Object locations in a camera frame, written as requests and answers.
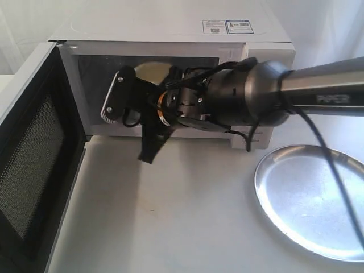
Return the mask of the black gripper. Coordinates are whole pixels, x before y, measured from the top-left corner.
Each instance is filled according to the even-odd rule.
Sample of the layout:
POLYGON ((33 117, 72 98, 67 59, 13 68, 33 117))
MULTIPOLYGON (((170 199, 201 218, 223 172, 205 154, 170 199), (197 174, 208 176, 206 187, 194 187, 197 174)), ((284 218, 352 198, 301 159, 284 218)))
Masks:
POLYGON ((142 149, 138 159, 152 164, 173 131, 182 127, 209 131, 210 122, 204 113, 203 98, 210 67, 182 69, 175 65, 161 84, 137 78, 133 85, 133 112, 142 126, 142 149))

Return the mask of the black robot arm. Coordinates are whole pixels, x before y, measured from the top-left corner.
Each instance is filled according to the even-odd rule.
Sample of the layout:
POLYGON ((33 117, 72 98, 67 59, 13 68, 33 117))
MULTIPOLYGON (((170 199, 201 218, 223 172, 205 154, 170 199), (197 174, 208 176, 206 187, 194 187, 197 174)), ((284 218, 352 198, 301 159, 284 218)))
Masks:
POLYGON ((146 96, 141 113, 139 159, 152 163, 180 128, 236 134, 238 126, 251 150, 257 127, 281 125, 298 111, 323 115, 363 115, 363 58, 290 70, 276 61, 250 57, 214 68, 171 70, 157 85, 140 88, 146 96))

